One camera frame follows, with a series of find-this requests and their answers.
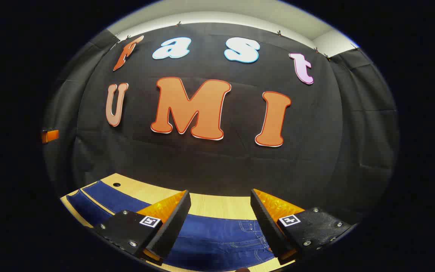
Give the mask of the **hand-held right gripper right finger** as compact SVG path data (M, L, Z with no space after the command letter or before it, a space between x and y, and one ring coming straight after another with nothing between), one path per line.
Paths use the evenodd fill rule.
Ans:
M280 265L308 260L355 229L322 208L303 209L258 189L250 205Z

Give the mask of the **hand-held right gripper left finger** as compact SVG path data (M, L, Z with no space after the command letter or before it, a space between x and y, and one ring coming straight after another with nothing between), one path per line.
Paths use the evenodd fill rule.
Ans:
M92 230L134 258L162 265L176 242L191 207L188 190L138 212L121 210Z

